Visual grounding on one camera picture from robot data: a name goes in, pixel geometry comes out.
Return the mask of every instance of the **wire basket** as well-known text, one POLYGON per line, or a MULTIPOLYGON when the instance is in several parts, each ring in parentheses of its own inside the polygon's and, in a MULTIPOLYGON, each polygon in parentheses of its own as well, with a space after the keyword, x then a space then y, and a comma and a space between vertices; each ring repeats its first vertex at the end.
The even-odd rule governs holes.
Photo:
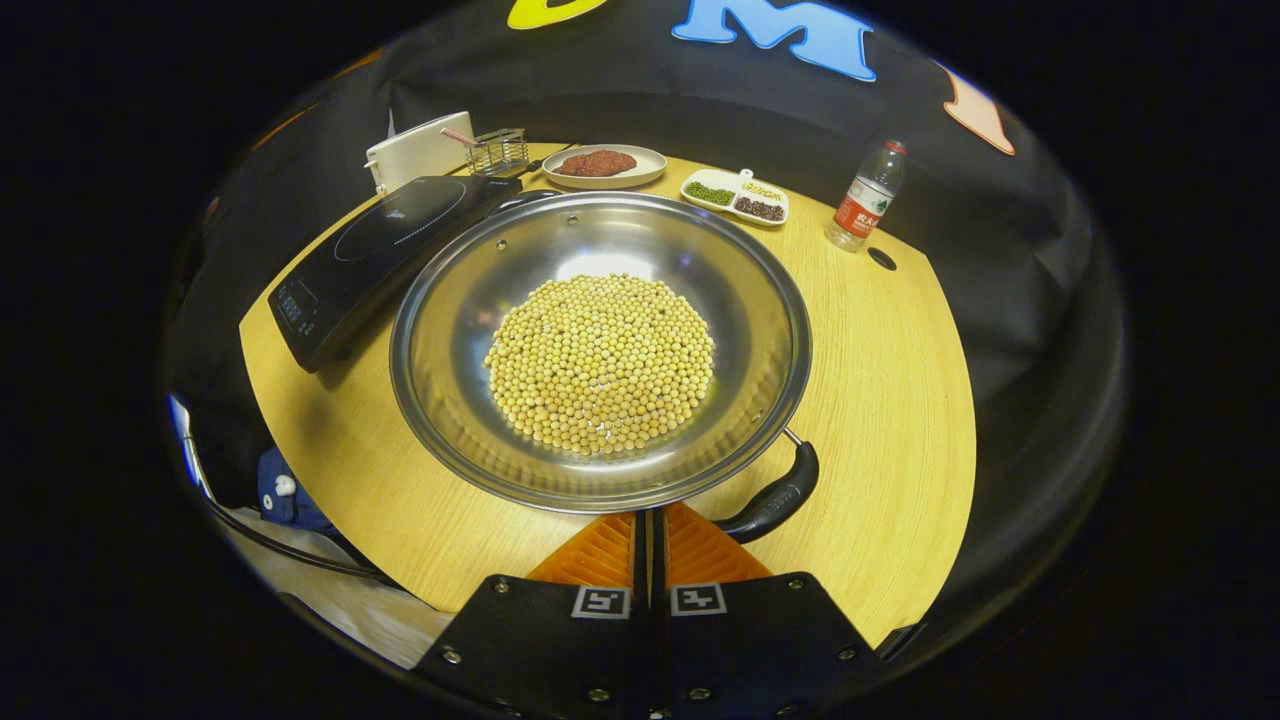
POLYGON ((467 147, 467 167, 474 176, 498 176, 529 164, 529 145, 524 128, 506 128, 476 137, 479 146, 467 147))

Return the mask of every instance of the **blue letter m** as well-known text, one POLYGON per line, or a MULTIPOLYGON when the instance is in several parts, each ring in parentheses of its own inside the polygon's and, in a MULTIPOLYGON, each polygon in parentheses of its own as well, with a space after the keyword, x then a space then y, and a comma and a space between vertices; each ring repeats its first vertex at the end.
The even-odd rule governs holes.
POLYGON ((872 26, 817 3, 780 9, 767 0, 691 0, 689 19, 671 33, 681 40, 733 42, 737 33, 724 26, 724 13, 733 13, 756 47, 773 47, 804 28, 804 41, 791 46, 792 55, 849 77, 876 79, 863 54, 863 33, 872 26))

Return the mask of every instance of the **induction cooktop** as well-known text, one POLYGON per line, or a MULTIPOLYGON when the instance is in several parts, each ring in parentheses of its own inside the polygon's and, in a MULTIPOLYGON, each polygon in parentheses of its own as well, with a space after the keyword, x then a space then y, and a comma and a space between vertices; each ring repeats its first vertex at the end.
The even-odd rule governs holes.
POLYGON ((315 373, 436 252, 516 195, 516 178, 421 177, 337 228, 271 290, 298 365, 315 373))

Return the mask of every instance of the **red bottle label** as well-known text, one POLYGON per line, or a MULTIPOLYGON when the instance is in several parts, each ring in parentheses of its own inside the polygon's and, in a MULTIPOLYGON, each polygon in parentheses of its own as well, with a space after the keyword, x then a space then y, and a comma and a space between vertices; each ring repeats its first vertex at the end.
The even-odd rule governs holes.
POLYGON ((836 223, 858 237, 867 237, 892 200, 892 195, 855 178, 845 199, 840 201, 836 223))

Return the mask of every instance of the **plastic water bottle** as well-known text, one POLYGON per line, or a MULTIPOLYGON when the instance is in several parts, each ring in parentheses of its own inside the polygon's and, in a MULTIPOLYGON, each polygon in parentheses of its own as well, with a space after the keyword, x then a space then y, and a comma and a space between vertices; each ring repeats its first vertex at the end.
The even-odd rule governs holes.
POLYGON ((856 252, 879 223, 906 177, 906 147, 891 140, 863 163, 836 217, 827 224, 827 240, 856 252))

